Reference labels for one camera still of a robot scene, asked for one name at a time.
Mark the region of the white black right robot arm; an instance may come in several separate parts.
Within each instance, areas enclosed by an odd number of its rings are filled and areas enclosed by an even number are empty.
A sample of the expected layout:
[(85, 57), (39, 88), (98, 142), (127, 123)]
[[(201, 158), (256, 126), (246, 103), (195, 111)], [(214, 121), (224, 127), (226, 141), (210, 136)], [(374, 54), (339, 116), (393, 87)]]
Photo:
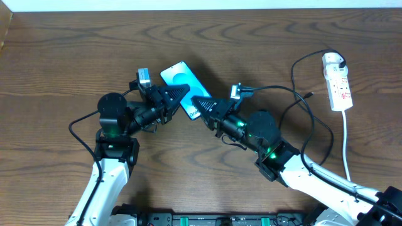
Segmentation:
[(192, 102), (217, 137), (226, 135), (233, 144), (258, 155), (255, 165), (265, 178), (324, 206), (307, 225), (401, 225), (401, 190), (389, 186), (380, 192), (321, 167), (282, 137), (268, 111), (243, 119), (232, 100), (195, 96)]

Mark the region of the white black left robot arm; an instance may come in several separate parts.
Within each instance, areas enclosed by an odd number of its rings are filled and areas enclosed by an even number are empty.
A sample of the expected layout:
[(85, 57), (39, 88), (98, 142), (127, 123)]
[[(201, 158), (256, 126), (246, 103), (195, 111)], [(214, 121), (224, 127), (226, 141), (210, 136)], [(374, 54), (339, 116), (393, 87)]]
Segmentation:
[(128, 101), (124, 94), (112, 92), (100, 98), (96, 113), (101, 128), (95, 135), (94, 159), (89, 182), (67, 225), (146, 225), (147, 219), (128, 204), (116, 205), (138, 160), (140, 145), (134, 134), (154, 133), (158, 125), (170, 122), (189, 92), (187, 84), (173, 86), (142, 85), (135, 80), (140, 102)]

